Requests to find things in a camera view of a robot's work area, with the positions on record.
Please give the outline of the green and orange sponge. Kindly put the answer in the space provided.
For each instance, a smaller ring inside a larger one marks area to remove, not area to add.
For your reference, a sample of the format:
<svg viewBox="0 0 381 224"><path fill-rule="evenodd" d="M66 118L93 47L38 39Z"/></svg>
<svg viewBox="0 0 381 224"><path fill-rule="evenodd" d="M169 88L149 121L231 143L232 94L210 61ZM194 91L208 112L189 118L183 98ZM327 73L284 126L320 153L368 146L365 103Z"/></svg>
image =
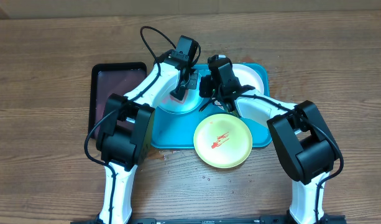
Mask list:
<svg viewBox="0 0 381 224"><path fill-rule="evenodd" d="M182 98L182 100L179 100L179 99L175 98L174 96L172 96L171 94L168 94L168 95L162 100L162 104L168 104L168 103L184 104L187 95L188 95L188 91L186 90L186 91L185 91L185 94L184 94L184 96L183 96L183 98Z"/></svg>

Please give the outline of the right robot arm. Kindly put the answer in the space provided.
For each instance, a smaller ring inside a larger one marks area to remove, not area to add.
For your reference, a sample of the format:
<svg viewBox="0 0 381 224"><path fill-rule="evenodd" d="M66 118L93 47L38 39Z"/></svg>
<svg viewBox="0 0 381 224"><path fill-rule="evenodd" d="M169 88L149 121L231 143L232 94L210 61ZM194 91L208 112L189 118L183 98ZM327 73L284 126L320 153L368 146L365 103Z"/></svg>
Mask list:
<svg viewBox="0 0 381 224"><path fill-rule="evenodd" d="M292 180L288 223L345 223L323 212L326 181L344 167L344 158L317 106L311 101L285 103L242 84L231 60L208 59L209 75L201 79L200 97L238 118L267 127L278 160Z"/></svg>

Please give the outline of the light blue plate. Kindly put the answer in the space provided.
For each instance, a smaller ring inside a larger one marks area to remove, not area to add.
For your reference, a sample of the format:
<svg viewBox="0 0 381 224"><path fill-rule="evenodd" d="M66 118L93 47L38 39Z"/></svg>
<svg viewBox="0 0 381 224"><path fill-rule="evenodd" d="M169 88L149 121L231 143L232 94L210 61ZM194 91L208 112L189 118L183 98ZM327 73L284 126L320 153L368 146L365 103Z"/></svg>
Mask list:
<svg viewBox="0 0 381 224"><path fill-rule="evenodd" d="M171 114L185 114L195 110L202 102L202 98L199 96L200 92L200 79L201 75L198 70L194 69L191 75L190 82L185 91L188 91L184 104L168 103L159 104L159 108L164 112Z"/></svg>

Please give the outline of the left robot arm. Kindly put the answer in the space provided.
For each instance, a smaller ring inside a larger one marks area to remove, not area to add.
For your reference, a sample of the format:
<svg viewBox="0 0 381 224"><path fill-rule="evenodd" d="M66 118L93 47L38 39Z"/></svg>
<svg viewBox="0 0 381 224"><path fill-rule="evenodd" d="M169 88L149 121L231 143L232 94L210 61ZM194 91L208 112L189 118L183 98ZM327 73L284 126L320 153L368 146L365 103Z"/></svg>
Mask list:
<svg viewBox="0 0 381 224"><path fill-rule="evenodd" d="M153 70L137 87L107 99L96 140L106 171L98 223L131 219L134 177L151 147L155 109L191 73L199 49L197 41L181 36L174 49L156 58Z"/></svg>

